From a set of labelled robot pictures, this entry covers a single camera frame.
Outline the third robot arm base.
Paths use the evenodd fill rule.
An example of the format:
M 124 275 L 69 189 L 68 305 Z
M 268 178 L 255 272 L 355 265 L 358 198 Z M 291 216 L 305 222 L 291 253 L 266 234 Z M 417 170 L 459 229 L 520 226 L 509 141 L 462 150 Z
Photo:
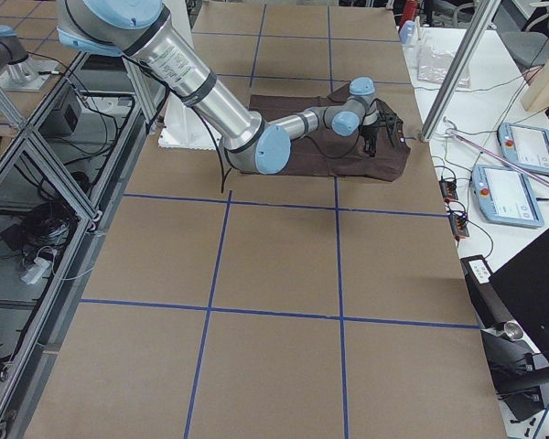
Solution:
M 59 72 L 56 60 L 34 59 L 12 27 L 0 25 L 0 87 L 5 91 L 40 91 Z

